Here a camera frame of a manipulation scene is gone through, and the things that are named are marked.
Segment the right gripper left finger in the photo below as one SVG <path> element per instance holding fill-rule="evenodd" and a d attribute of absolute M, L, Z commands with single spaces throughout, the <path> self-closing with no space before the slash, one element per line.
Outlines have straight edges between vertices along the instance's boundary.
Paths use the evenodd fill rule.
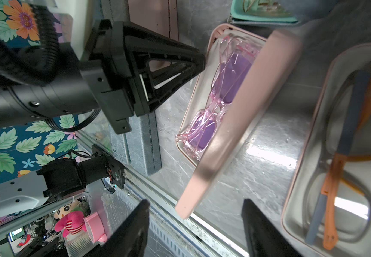
<path fill-rule="evenodd" d="M 97 213 L 84 218 L 87 233 L 96 246 L 87 257 L 143 257 L 148 241 L 150 202 L 142 200 L 111 236 Z"/>

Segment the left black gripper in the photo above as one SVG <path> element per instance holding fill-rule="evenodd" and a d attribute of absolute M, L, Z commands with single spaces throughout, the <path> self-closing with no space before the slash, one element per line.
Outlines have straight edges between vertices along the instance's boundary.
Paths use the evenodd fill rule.
<path fill-rule="evenodd" d="M 129 118 L 154 112 L 206 66 L 198 49 L 133 22 L 98 20 L 90 32 L 80 73 L 116 134 Z M 151 71 L 150 61 L 173 62 Z"/>

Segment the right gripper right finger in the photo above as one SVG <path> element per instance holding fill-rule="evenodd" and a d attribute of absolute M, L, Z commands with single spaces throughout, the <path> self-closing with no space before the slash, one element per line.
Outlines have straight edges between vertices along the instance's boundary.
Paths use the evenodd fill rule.
<path fill-rule="evenodd" d="M 241 216 L 249 256 L 300 256 L 300 253 L 288 243 L 252 200 L 244 200 Z"/>

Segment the green case with olive glasses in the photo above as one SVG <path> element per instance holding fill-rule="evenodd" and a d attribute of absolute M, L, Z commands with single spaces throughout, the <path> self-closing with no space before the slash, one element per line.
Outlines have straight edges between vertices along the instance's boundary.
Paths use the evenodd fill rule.
<path fill-rule="evenodd" d="M 232 1 L 230 24 L 247 26 L 294 26 L 299 21 L 278 1 L 242 0 Z"/>

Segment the pink case with brown glasses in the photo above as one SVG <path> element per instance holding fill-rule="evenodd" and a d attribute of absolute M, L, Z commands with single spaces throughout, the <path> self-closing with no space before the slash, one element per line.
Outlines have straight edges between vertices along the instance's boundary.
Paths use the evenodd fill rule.
<path fill-rule="evenodd" d="M 176 0 L 129 0 L 131 22 L 178 41 Z"/>

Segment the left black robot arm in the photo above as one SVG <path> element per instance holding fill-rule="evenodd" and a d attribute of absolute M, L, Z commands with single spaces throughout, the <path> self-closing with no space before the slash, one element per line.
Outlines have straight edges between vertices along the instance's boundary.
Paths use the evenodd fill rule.
<path fill-rule="evenodd" d="M 0 128 L 91 112 L 78 131 L 103 112 L 116 134 L 129 118 L 154 112 L 205 69 L 205 56 L 129 21 L 93 20 L 92 1 L 12 1 L 7 13 L 36 29 L 40 44 L 11 49 L 0 39 Z"/>

